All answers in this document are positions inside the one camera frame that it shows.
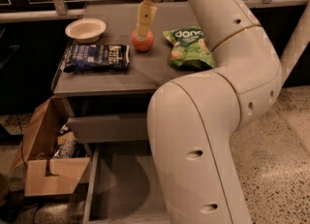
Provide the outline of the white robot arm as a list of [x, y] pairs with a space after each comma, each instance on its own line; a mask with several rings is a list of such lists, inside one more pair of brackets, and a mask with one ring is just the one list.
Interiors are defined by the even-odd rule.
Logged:
[[276, 53], [242, 0], [187, 0], [217, 66], [163, 84], [147, 130], [171, 224], [252, 224], [230, 137], [268, 111], [310, 42], [302, 14]]

